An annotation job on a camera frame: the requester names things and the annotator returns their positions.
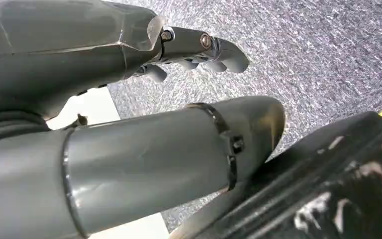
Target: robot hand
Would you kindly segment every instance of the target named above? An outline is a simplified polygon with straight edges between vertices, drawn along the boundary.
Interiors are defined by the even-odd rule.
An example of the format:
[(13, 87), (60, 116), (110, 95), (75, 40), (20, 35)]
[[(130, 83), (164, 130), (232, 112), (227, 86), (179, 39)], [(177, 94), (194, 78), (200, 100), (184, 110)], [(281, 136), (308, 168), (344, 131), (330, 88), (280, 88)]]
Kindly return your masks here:
[(148, 75), (162, 82), (167, 73), (158, 65), (177, 62), (188, 70), (200, 63), (207, 64), (213, 71), (240, 73), (247, 69), (249, 60), (233, 43), (208, 35), (206, 32), (169, 27), (161, 32), (162, 54), (157, 61), (140, 67), (134, 76)]

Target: black plastic part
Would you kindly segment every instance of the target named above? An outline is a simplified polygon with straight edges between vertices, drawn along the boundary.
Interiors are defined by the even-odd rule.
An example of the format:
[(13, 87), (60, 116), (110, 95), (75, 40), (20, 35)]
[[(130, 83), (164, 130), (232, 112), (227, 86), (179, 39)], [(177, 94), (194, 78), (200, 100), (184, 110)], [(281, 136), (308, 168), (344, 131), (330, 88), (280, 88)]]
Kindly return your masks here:
[(220, 195), (172, 239), (382, 239), (382, 117), (327, 125)]

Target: floor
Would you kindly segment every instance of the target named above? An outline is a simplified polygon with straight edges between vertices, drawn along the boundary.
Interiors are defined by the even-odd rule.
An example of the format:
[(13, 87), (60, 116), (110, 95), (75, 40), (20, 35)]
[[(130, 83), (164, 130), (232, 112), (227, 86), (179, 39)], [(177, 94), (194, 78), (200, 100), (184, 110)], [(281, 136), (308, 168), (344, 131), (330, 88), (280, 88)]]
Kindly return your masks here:
[[(192, 102), (268, 95), (286, 109), (279, 151), (329, 122), (382, 110), (382, 0), (120, 0), (153, 9), (169, 24), (206, 30), (237, 43), (251, 60), (242, 74), (204, 66), (166, 67), (109, 86), (122, 119)], [(162, 215), (177, 227), (210, 197)]]

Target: gray tube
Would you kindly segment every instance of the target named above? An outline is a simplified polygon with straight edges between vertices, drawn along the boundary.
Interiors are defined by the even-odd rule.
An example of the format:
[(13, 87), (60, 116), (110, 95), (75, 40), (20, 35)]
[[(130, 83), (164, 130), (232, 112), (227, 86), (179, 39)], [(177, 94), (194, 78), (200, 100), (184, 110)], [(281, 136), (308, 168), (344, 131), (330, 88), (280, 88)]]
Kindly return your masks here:
[[(282, 106), (270, 97), (213, 106), (244, 138), (237, 154), (241, 181), (279, 141)], [(65, 155), (73, 212), (87, 235), (228, 186), (223, 142), (210, 116), (196, 108), (79, 128)]]
[(0, 239), (79, 239), (62, 180), (68, 131), (0, 140)]

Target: metal screw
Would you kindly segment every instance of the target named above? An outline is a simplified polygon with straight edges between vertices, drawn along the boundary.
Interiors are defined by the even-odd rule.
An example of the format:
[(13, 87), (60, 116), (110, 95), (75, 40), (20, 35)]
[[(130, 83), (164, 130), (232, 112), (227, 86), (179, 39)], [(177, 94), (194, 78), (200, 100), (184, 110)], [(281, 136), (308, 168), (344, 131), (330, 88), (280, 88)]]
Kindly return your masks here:
[(239, 141), (234, 142), (233, 147), (234, 147), (234, 148), (240, 148), (240, 147), (242, 147), (243, 145), (244, 145), (244, 141), (240, 139)]
[(164, 31), (160, 34), (163, 41), (172, 40), (172, 33), (170, 31)]
[(211, 37), (207, 33), (203, 33), (200, 38), (200, 43), (205, 49), (211, 47)]

